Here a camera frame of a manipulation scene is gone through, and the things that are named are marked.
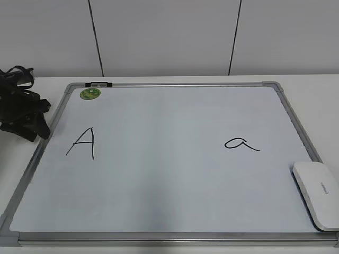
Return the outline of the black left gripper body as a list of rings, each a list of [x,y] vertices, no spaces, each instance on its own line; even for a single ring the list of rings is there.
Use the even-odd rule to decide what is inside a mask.
[[[35,84],[33,71],[23,66],[1,70],[1,125],[47,126],[44,114],[51,104],[31,90]]]

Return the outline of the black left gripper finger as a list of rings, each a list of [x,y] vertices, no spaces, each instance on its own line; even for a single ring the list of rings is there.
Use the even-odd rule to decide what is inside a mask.
[[[37,136],[47,139],[50,136],[50,129],[41,112],[29,114],[16,123],[19,127],[18,135],[33,142]]]

